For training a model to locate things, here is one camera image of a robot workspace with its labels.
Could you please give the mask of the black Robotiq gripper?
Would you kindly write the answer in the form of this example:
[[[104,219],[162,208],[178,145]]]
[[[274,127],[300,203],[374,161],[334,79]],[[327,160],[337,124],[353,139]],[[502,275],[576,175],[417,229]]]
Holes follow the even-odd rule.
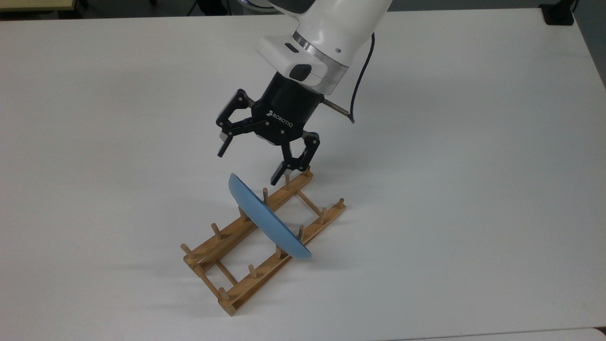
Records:
[[[223,145],[218,157],[222,157],[235,136],[255,132],[282,149],[283,161],[271,177],[271,185],[277,184],[282,175],[294,170],[307,170],[320,146],[320,136],[303,130],[312,113],[324,99],[324,95],[290,80],[274,75],[266,90],[256,102],[243,89],[238,89],[232,99],[221,110],[216,124],[221,128]],[[252,108],[252,117],[231,122],[236,110]],[[292,156],[290,142],[303,139],[305,149],[297,158]]]

